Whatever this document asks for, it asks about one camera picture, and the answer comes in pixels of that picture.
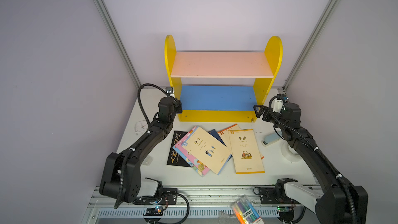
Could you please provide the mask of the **beige book blue spine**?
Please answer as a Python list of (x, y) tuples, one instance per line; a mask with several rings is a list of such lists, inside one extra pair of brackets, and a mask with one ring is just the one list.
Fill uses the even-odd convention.
[(185, 149), (217, 175), (231, 157), (227, 146), (198, 126), (185, 141)]

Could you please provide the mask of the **pink cartoon cover book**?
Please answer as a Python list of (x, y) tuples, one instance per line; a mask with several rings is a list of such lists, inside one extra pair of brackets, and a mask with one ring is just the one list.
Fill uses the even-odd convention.
[(195, 126), (187, 134), (185, 134), (183, 138), (173, 146), (173, 149), (183, 158), (185, 162), (188, 163), (190, 167), (192, 167), (200, 176), (203, 177), (210, 171), (210, 169), (186, 149), (187, 140), (197, 128), (198, 127)]

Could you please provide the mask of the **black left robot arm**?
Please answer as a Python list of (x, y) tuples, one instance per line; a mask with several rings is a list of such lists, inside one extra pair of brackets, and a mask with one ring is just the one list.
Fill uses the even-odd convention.
[(159, 116), (149, 124), (150, 129), (144, 135), (122, 152), (113, 152), (106, 158), (99, 192), (116, 200), (115, 209), (138, 197), (142, 185), (141, 165), (171, 132), (176, 115), (182, 113), (181, 101), (171, 96), (163, 97), (158, 107)]

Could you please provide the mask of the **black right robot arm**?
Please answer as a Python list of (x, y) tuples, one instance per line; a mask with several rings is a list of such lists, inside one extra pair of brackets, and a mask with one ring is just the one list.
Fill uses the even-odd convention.
[(315, 213), (322, 224), (364, 224), (368, 193), (343, 176), (321, 151), (313, 136), (301, 126), (300, 107), (284, 101), (279, 112), (270, 105), (255, 105), (254, 111), (257, 118), (281, 129), (283, 139), (305, 161), (322, 189), (322, 194), (316, 196), (313, 190), (294, 180), (281, 179), (280, 192)]

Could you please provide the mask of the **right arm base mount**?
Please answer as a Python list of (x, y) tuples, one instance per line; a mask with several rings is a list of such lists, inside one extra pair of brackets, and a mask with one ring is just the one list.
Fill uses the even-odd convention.
[(285, 184), (297, 182), (292, 178), (278, 179), (272, 187), (254, 187), (253, 192), (260, 197), (261, 204), (293, 204), (295, 201), (287, 197), (285, 193)]

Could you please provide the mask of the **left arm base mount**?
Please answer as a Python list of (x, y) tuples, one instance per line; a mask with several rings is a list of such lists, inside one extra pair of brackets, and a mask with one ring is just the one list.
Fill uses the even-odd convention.
[(177, 188), (164, 188), (161, 193), (152, 197), (140, 197), (132, 203), (145, 206), (144, 216), (163, 216), (164, 211), (171, 205), (177, 203)]

